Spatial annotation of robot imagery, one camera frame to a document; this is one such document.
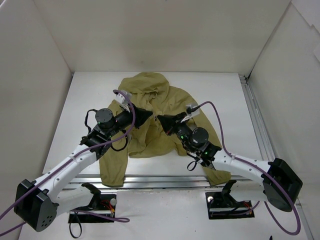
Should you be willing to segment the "olive green hooded jacket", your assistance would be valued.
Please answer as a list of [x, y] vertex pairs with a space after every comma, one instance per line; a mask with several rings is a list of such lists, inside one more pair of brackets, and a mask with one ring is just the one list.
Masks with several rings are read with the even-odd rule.
[[172, 151], [186, 156], [181, 141], [176, 135], [166, 135], [154, 116], [174, 116], [184, 112], [186, 105], [196, 103], [188, 92], [171, 86], [162, 74], [156, 72], [141, 72], [124, 78], [118, 89], [131, 93], [131, 102], [138, 108], [152, 111], [153, 115], [140, 128], [133, 128], [128, 137], [114, 142], [112, 148], [99, 159], [100, 178], [102, 184], [108, 187], [124, 184], [129, 158], [152, 158]]

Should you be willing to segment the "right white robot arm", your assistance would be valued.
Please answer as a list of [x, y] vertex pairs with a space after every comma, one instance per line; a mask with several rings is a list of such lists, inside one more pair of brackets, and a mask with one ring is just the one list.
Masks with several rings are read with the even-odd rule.
[[275, 208], [291, 212], [303, 186], [302, 180], [286, 161], [255, 160], [231, 155], [209, 141], [209, 133], [203, 127], [191, 129], [185, 120], [186, 113], [158, 115], [166, 135], [176, 135], [194, 159], [195, 164], [213, 170], [226, 171], [254, 181], [262, 186], [266, 200]]

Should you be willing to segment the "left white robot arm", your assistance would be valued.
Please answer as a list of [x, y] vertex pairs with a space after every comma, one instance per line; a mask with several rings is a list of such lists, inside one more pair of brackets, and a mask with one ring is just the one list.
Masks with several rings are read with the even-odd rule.
[[152, 112], [133, 107], [113, 115], [108, 108], [95, 111], [97, 124], [72, 153], [57, 166], [34, 181], [23, 180], [16, 191], [14, 212], [36, 232], [48, 228], [54, 219], [77, 208], [96, 209], [101, 191], [91, 183], [64, 191], [71, 180], [82, 170], [98, 161], [112, 146], [110, 140], [117, 133], [126, 134], [128, 126], [141, 127]]

